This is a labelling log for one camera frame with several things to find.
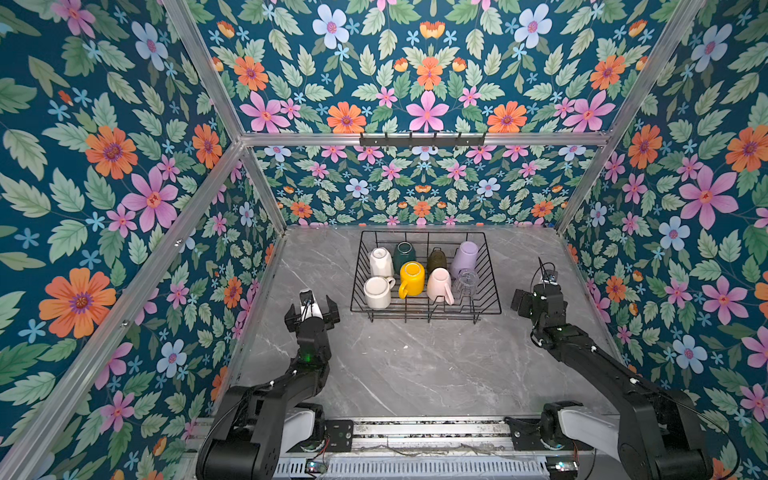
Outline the white mug red inside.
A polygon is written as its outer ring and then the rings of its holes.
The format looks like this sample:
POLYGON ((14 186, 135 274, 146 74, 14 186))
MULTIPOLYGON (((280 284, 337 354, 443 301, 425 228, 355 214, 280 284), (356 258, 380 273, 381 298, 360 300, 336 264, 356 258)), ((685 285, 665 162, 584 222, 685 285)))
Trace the white mug red inside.
POLYGON ((387 309, 392 300, 392 289, 396 284, 394 277, 373 276, 364 284, 366 305, 374 311, 387 309))

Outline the clear glass cup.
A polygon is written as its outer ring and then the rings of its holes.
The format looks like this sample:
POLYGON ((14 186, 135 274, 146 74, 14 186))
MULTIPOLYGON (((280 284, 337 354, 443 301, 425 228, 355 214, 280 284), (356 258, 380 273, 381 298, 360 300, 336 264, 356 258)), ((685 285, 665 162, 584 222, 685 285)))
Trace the clear glass cup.
POLYGON ((479 286, 479 275, 473 269, 462 269, 456 278, 456 285, 460 299, 473 298, 479 286))

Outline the lilac plastic cup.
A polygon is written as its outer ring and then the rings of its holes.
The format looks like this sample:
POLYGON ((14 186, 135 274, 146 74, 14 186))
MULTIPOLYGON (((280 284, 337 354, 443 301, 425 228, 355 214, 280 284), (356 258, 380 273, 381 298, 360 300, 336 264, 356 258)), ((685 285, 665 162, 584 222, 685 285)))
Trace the lilac plastic cup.
POLYGON ((456 249, 453 260, 450 263, 450 272, 453 278, 458 278, 465 270, 474 271, 476 268, 479 247, 475 242, 464 241, 456 249))

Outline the cream mug pink handle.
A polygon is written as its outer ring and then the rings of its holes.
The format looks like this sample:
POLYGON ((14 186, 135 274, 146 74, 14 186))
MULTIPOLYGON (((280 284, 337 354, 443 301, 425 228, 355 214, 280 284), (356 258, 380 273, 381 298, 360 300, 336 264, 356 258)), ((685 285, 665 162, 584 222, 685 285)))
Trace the cream mug pink handle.
POLYGON ((454 304, 451 275, 446 268, 438 267, 430 273, 427 281, 427 296, 433 303, 454 304))

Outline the yellow mug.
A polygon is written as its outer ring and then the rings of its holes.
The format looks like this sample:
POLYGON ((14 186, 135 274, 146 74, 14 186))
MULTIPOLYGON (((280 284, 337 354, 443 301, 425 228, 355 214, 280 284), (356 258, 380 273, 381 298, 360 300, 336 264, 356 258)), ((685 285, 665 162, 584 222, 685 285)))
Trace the yellow mug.
POLYGON ((400 269, 400 286, 398 295, 400 299, 416 297, 422 294, 425 288, 426 270, 417 261, 409 261, 400 269))

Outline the amber textured glass cup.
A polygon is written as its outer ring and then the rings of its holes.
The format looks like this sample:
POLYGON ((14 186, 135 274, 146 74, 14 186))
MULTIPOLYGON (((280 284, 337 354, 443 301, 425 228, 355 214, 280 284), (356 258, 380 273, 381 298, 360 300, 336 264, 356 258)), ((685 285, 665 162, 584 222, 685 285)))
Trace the amber textured glass cup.
POLYGON ((428 255, 426 271, 431 275, 437 269, 448 269, 448 259, 441 247, 434 247, 428 255))

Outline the dark green mug white inside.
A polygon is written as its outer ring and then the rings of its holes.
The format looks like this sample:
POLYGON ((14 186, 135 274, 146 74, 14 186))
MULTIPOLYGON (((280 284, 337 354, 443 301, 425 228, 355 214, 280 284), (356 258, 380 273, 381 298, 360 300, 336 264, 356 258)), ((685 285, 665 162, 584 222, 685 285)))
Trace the dark green mug white inside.
POLYGON ((399 275, 402 267, 406 263, 416 260, 416 252, 414 246, 408 241, 399 242, 394 247, 392 259, 394 273, 399 275))

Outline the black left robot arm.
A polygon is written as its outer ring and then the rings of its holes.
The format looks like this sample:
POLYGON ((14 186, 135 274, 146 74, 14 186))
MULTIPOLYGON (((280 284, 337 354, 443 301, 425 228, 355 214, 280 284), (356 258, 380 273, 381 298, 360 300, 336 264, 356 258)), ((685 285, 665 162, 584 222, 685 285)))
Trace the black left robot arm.
POLYGON ((290 307, 284 320, 296 335, 297 355, 286 372, 256 386, 229 388, 199 450, 199 479, 271 479, 281 455, 286 414, 322 391, 332 357, 328 331, 339 323, 339 309, 327 300, 326 312, 315 302, 290 307))

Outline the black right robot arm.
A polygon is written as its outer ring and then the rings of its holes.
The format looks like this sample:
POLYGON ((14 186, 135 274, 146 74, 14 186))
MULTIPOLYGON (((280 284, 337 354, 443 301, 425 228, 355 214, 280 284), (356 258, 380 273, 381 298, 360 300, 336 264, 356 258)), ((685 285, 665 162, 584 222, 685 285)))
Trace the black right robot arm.
POLYGON ((615 418, 579 402, 546 404, 539 434, 549 446, 581 442, 621 463, 631 479, 708 479, 714 467, 690 398, 633 373, 567 322, 561 287, 549 281, 515 291, 512 309, 532 322, 534 345, 576 371, 617 410, 615 418))

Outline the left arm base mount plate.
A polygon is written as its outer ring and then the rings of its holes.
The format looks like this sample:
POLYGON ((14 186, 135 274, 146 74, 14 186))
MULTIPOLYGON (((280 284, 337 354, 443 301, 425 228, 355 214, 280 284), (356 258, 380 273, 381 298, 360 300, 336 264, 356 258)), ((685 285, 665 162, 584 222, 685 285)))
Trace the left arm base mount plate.
POLYGON ((355 422, 350 419, 325 420, 322 423, 324 453, 348 453, 352 451, 355 422))

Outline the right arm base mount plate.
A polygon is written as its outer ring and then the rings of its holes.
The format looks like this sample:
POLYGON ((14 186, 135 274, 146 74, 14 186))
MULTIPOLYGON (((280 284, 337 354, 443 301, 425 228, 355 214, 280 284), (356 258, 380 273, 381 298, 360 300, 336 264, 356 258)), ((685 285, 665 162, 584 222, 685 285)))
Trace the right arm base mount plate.
POLYGON ((587 451, 594 448, 584 442, 566 438, 556 429, 554 421, 545 415, 543 418, 522 418, 506 416, 503 422, 509 427, 510 438, 516 450, 533 451, 587 451))

